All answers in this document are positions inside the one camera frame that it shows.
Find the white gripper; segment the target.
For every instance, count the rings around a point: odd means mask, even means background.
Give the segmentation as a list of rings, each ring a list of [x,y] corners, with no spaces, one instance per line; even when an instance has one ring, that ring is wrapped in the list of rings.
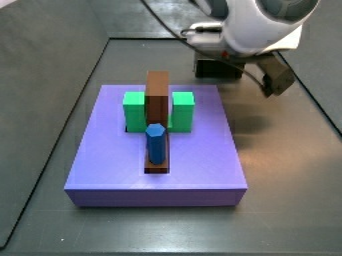
[[[200,22],[184,30],[187,43],[204,57],[243,63],[250,56],[248,30],[230,22]]]

